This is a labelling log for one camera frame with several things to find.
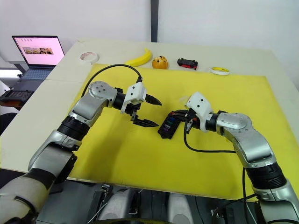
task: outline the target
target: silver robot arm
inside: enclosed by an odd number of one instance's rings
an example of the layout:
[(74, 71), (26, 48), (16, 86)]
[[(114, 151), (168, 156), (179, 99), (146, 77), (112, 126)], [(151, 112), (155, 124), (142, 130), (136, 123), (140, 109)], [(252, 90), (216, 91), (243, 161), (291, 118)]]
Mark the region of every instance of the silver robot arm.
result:
[(162, 105), (137, 82), (123, 94), (105, 82), (93, 82), (88, 92), (73, 106), (30, 160), (28, 172), (0, 189), (0, 224), (34, 223), (54, 183), (63, 182), (77, 159), (77, 151), (90, 127), (104, 107), (114, 107), (131, 116), (134, 124), (153, 127), (156, 123), (140, 120), (136, 114), (141, 102)]
[(240, 113), (213, 113), (207, 99), (194, 93), (186, 106), (200, 120), (200, 129), (214, 131), (232, 142), (259, 200), (266, 223), (298, 223), (299, 201), (282, 173), (267, 140)]

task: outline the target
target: red toy car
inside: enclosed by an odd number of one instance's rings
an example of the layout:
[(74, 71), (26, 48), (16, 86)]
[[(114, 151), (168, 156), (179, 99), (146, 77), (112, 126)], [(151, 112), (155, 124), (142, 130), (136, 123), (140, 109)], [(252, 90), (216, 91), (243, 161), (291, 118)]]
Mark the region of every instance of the red toy car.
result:
[(189, 68), (189, 69), (197, 69), (198, 66), (198, 62), (195, 60), (187, 60), (187, 59), (183, 59), (183, 58), (179, 58), (178, 59), (178, 65), (185, 67), (185, 68)]

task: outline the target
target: yellow banana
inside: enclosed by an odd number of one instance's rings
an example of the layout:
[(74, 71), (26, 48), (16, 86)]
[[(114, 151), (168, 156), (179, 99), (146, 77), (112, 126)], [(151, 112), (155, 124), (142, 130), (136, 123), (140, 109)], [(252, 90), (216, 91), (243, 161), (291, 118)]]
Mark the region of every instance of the yellow banana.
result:
[(125, 62), (125, 64), (130, 65), (130, 66), (139, 66), (142, 64), (145, 64), (146, 62), (148, 62), (151, 57), (152, 57), (152, 53), (150, 50), (148, 49), (144, 49), (145, 50), (145, 54), (142, 55), (141, 57), (137, 57), (131, 60), (128, 60)]

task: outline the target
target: white tape roll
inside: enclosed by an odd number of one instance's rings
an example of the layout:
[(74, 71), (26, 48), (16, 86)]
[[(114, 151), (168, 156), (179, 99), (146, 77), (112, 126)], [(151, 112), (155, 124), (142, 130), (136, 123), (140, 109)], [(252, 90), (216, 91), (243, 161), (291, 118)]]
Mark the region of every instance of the white tape roll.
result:
[(221, 67), (212, 67), (211, 73), (214, 73), (216, 75), (227, 76), (228, 74), (230, 74), (230, 71), (228, 69), (221, 68)]
[(93, 64), (99, 60), (99, 55), (95, 52), (85, 52), (80, 55), (79, 59), (85, 63)]

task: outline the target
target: yellow mat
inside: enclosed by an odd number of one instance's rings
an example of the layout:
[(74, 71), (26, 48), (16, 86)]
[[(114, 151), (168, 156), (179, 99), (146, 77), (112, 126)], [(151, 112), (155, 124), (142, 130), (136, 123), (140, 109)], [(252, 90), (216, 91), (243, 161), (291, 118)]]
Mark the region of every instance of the yellow mat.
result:
[[(105, 65), (95, 64), (89, 77), (103, 67)], [(148, 94), (163, 104), (142, 103), (137, 113), (139, 118), (160, 125), (171, 110), (184, 109), (188, 96), (200, 91), (215, 112), (224, 110), (250, 116), (253, 126), (270, 143), (285, 176), (299, 195), (299, 148), (265, 77), (137, 69)], [(105, 81), (126, 93), (136, 78), (132, 70), (115, 67), (102, 72), (94, 81)], [(184, 145), (183, 124), (171, 140), (162, 139), (158, 129), (133, 125), (129, 115), (104, 108), (76, 152), (78, 160), (70, 177), (201, 196), (242, 197), (242, 166), (236, 154), (189, 150)], [(187, 139), (197, 149), (233, 149), (229, 141), (213, 132), (192, 129)], [(251, 194), (248, 178), (246, 187), (247, 194)]]

